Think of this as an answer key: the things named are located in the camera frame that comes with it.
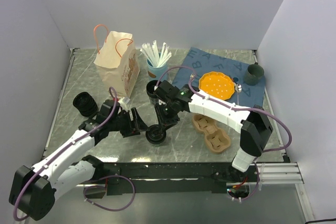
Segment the black takeout coffee cup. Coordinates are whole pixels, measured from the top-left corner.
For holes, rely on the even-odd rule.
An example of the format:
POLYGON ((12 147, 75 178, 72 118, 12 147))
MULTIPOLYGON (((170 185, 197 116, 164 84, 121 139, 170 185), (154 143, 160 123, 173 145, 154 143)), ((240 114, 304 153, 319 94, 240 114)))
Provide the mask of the black takeout coffee cup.
POLYGON ((160 133, 158 135, 153 135, 151 132, 146 132, 145 137, 150 144, 160 145, 166 139, 166 132, 160 133))

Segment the stack of black lids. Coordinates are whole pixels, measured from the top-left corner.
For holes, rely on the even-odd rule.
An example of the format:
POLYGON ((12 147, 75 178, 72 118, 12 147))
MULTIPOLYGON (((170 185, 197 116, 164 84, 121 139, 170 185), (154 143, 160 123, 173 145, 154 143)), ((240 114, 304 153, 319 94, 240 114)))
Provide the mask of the stack of black lids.
POLYGON ((88 92, 81 92, 76 95, 72 104, 84 117, 92 117, 98 111, 97 103, 88 92))

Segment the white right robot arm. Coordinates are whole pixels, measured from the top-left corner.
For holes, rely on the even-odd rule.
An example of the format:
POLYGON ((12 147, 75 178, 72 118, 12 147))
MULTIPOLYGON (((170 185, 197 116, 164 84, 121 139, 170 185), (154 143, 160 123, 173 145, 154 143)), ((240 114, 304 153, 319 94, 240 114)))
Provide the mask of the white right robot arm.
POLYGON ((183 111, 200 114, 240 134, 239 149, 229 169, 230 177, 238 182, 248 175, 249 166, 262 155, 273 132, 268 114, 263 109, 221 101, 203 90, 195 91, 188 84, 179 89, 166 80, 157 82, 154 94, 164 102, 163 114, 168 118, 183 111))

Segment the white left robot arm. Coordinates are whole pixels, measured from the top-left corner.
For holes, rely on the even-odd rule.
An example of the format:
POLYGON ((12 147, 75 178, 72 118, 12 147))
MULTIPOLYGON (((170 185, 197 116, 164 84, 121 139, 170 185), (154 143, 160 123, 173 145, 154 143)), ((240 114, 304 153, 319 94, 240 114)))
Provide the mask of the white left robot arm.
POLYGON ((21 210, 27 217, 40 220, 53 207, 57 199, 76 187, 91 181, 105 183, 111 176, 100 159, 86 155, 111 132, 123 137, 147 132, 137 110, 126 111, 115 100, 106 100, 94 117, 82 122, 72 137, 49 156, 32 167, 23 165, 14 175, 9 203, 14 206, 14 219, 21 210))

